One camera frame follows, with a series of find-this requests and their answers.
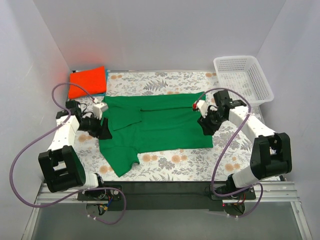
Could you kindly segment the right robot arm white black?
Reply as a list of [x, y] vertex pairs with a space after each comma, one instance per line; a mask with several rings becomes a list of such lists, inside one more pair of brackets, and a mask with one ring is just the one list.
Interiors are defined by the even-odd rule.
[[228, 88], [214, 88], [216, 105], [208, 105], [201, 96], [193, 103], [193, 111], [200, 112], [197, 120], [203, 134], [213, 136], [222, 123], [230, 122], [237, 129], [223, 148], [217, 163], [219, 164], [239, 132], [252, 143], [249, 166], [228, 176], [225, 184], [212, 187], [218, 197], [229, 197], [247, 191], [261, 180], [288, 174], [292, 171], [291, 140], [287, 133], [276, 132], [264, 125], [252, 114], [252, 106], [242, 95], [238, 100], [230, 97]]

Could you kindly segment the green t shirt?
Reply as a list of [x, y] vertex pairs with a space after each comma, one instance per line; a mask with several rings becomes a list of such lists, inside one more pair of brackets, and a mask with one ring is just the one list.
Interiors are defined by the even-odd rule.
[[100, 153], [122, 177], [140, 162], [138, 154], [212, 148], [212, 136], [204, 135], [197, 122], [201, 115], [192, 110], [197, 99], [205, 98], [202, 92], [105, 96], [109, 138], [99, 140]]

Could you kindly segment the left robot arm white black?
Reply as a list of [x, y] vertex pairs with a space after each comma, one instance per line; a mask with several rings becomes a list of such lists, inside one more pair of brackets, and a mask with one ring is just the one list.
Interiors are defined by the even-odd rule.
[[95, 103], [92, 107], [93, 116], [85, 117], [80, 102], [69, 100], [65, 103], [65, 109], [56, 114], [58, 129], [52, 143], [46, 152], [38, 155], [40, 168], [50, 192], [88, 190], [103, 185], [99, 174], [85, 171], [74, 149], [74, 143], [77, 131], [87, 132], [98, 140], [112, 138], [108, 119], [103, 117], [103, 112], [107, 109], [106, 103]]

